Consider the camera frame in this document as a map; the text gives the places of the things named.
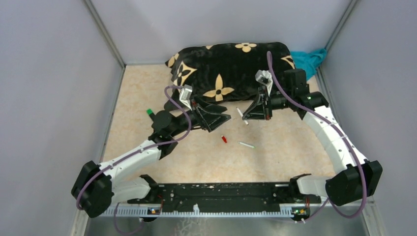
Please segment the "white pen with green tip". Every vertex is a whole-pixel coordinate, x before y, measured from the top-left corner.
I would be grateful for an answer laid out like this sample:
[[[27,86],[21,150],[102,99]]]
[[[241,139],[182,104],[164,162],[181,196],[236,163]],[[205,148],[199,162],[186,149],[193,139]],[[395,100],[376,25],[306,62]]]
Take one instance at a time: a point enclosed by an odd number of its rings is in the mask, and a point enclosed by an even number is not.
[[[245,142],[241,142],[241,141],[238,141],[238,144],[243,145],[243,146],[246,146],[246,147],[249,147],[249,148],[255,148],[255,146],[253,146],[251,144],[247,144]]]

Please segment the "black marker with green tip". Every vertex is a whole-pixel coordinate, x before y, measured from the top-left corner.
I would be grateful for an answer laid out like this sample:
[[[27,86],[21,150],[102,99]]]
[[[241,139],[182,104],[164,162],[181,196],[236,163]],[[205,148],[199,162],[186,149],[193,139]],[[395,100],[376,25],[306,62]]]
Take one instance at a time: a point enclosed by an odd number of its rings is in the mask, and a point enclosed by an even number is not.
[[[147,109],[146,110],[147,115],[150,117],[151,120],[154,119],[155,117],[155,113],[152,111],[152,109]]]

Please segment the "white marker with red tip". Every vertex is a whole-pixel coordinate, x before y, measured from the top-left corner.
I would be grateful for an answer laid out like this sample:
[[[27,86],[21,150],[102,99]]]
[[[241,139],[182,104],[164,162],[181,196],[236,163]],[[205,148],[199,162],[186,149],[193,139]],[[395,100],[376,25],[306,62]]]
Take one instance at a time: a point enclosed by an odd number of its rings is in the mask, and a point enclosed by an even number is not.
[[[243,122],[248,125],[248,121],[243,119],[243,112],[240,110],[239,107],[236,107],[238,114],[240,115],[241,119],[243,120]]]

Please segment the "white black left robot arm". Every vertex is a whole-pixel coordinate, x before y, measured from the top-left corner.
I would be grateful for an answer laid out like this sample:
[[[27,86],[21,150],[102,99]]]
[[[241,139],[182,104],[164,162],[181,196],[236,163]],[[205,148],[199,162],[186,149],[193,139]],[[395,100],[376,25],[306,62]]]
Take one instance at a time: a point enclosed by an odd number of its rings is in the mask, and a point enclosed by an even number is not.
[[[101,215],[113,203],[132,198],[152,203],[158,191],[144,177],[125,181],[136,170],[168,156],[193,129],[212,132],[231,119],[227,108],[199,98],[191,100],[191,109],[180,109],[174,116],[161,110],[151,117],[152,134],[139,146],[107,162],[85,163],[71,189],[76,208],[90,218]]]

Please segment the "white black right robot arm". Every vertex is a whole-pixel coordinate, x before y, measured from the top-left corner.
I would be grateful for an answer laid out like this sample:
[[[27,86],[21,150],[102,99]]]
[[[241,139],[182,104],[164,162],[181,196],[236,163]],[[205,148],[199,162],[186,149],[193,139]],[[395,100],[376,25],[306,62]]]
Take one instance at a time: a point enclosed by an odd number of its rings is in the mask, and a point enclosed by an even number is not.
[[[269,120],[272,112],[290,108],[314,132],[333,165],[334,177],[303,174],[290,180],[289,198],[301,203],[308,195],[329,198],[336,206],[374,195],[383,168],[378,161],[369,161],[352,144],[333,116],[325,97],[311,92],[302,69],[284,72],[276,87],[269,71],[255,74],[259,87],[253,103],[243,113],[243,120]]]

